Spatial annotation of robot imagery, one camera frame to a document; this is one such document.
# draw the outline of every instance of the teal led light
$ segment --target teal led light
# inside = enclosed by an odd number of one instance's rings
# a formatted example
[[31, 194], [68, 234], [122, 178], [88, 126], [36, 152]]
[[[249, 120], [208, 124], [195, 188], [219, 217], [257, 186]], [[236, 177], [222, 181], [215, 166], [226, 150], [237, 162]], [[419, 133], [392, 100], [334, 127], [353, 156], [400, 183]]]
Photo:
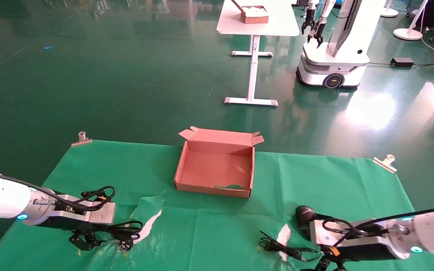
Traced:
[[421, 253], [423, 252], [423, 249], [421, 247], [411, 247], [411, 251], [415, 253]]

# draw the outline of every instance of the reflective floor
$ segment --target reflective floor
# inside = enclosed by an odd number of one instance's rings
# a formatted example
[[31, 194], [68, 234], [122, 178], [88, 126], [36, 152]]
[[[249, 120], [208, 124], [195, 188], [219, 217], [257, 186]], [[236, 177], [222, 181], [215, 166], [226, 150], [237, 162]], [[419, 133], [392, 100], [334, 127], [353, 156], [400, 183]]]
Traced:
[[[221, 6], [0, 0], [0, 172], [43, 183], [81, 130], [94, 139], [182, 145], [178, 132], [193, 125], [260, 131], [266, 141], [258, 151], [394, 154], [415, 208], [434, 207], [434, 65], [370, 65], [356, 92], [337, 93], [296, 81], [304, 36], [262, 37], [260, 50], [274, 57], [259, 59], [255, 97], [279, 107], [224, 104], [225, 96], [246, 96], [250, 64], [229, 56], [248, 48], [248, 36], [216, 32]], [[420, 41], [393, 38], [393, 29], [409, 24], [404, 14], [382, 18], [371, 61], [434, 63]], [[0, 221], [0, 237], [11, 223]]]

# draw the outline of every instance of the black power adapter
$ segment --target black power adapter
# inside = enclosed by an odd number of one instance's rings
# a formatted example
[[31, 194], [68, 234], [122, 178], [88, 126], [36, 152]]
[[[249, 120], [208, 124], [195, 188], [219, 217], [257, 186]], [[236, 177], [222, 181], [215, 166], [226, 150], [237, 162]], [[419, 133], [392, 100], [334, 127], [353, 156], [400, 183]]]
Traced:
[[415, 62], [409, 57], [393, 57], [390, 64], [393, 67], [413, 67]]

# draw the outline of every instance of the cardboard box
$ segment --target cardboard box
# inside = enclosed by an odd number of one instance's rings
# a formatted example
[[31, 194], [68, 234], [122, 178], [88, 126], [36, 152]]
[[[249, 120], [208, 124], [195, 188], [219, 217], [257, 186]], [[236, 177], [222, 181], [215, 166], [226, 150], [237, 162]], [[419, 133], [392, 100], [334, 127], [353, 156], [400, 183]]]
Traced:
[[259, 132], [198, 129], [179, 133], [186, 139], [174, 178], [175, 188], [225, 196], [249, 198], [254, 178]]
[[267, 12], [264, 6], [241, 6], [235, 0], [232, 0], [232, 2], [241, 11], [241, 17], [245, 24], [267, 24], [269, 22], [269, 15], [263, 17], [249, 17], [248, 14], [246, 14], [246, 12], [243, 9], [243, 8], [257, 7], [257, 8], [264, 9]]

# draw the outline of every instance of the green cloth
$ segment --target green cloth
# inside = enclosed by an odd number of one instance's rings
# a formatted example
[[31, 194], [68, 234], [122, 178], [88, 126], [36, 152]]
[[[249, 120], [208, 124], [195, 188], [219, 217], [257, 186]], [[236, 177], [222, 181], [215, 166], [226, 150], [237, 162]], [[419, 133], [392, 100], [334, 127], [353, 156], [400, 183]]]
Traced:
[[[250, 199], [176, 191], [173, 178], [181, 148], [94, 140], [71, 147], [44, 187], [78, 196], [106, 185], [116, 188], [115, 223], [145, 223], [162, 214], [145, 239], [121, 253], [114, 242], [79, 251], [71, 233], [12, 225], [0, 241], [0, 270], [299, 270], [317, 261], [284, 263], [258, 247], [259, 230], [277, 238], [288, 221], [288, 245], [308, 246], [295, 232], [294, 211], [305, 204], [348, 221], [412, 211], [396, 176], [372, 160], [257, 152]], [[408, 260], [347, 263], [349, 271], [433, 270], [434, 254]]]

